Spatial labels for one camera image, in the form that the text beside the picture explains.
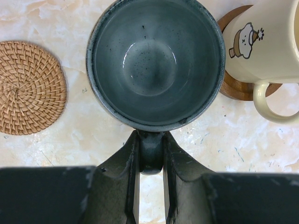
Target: bowl rim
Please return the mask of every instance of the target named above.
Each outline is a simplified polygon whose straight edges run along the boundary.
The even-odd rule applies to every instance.
[[[105,99],[104,95],[101,93],[101,90],[97,87],[96,81],[95,81],[95,72],[93,71],[93,48],[94,45],[96,45],[97,42],[97,34],[99,32],[100,27],[103,25],[103,23],[112,16],[114,11],[117,11],[118,8],[128,4],[132,1],[138,1],[138,0],[117,0],[113,2],[99,17],[96,24],[94,25],[91,34],[88,39],[88,44],[86,48],[86,57],[85,57],[85,65],[86,65],[86,73],[88,77],[89,84],[91,86],[91,89],[95,95],[95,97],[99,100],[102,107],[105,109],[105,111],[112,115],[114,118],[118,119],[122,123],[129,125],[135,129],[144,130],[148,132],[166,132],[171,131],[174,129],[181,128],[187,124],[190,124],[194,120],[196,120],[200,115],[202,115],[208,107],[213,103],[215,100],[217,94],[219,93],[220,87],[222,85],[223,79],[224,79],[224,72],[225,72],[225,60],[226,60],[226,53],[225,53],[225,45],[224,40],[222,37],[222,32],[219,28],[218,23],[216,22],[215,18],[210,14],[210,12],[198,1],[196,0],[175,0],[177,2],[182,2],[186,4],[188,7],[194,7],[196,10],[202,12],[202,14],[206,17],[206,20],[210,22],[211,30],[214,31],[214,34],[216,34],[216,41],[218,42],[218,48],[219,48],[219,67],[218,67],[218,74],[217,79],[214,85],[213,90],[211,91],[210,95],[206,98],[205,102],[202,104],[202,106],[194,112],[189,117],[182,119],[180,121],[167,124],[167,125],[145,125],[141,123],[137,123],[135,121],[132,121],[122,114],[118,113]]]

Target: coaster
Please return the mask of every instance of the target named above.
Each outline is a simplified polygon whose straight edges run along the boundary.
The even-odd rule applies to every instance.
[[[247,9],[252,7],[252,5],[249,6],[242,6],[239,8],[236,8],[229,13],[227,13],[225,16],[223,16],[219,21],[218,25],[220,26],[221,31],[223,32],[225,27],[238,15],[245,12]],[[279,87],[282,84],[270,84],[267,91],[266,96],[269,96],[273,94],[276,90],[279,89]],[[223,84],[221,86],[220,92],[232,99],[237,100],[244,100],[244,101],[252,101],[253,100],[253,83],[243,83],[240,82],[233,77],[231,77],[226,71],[224,75]]]
[[[0,42],[0,132],[39,132],[57,120],[65,102],[65,78],[53,55],[27,42]]]

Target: mug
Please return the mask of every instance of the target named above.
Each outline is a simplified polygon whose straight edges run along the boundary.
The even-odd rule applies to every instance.
[[[292,116],[274,113],[267,105],[270,83],[299,83],[299,0],[262,0],[234,18],[223,32],[226,71],[254,83],[253,101],[266,119],[290,124]]]
[[[139,130],[165,132],[192,122],[215,99],[224,41],[196,0],[119,0],[91,33],[86,69],[110,114]]]

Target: mug handle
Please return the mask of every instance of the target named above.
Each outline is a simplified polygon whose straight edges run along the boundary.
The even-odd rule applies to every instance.
[[[253,90],[253,102],[256,110],[269,121],[280,124],[293,124],[299,123],[299,112],[292,116],[282,116],[273,112],[266,101],[266,91],[269,83],[263,81],[255,83]]]

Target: dark gray bowl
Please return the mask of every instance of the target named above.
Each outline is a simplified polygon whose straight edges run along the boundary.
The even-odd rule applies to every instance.
[[[221,31],[196,0],[120,0],[100,17],[86,54],[93,92],[119,120],[151,132],[195,120],[221,86]]]

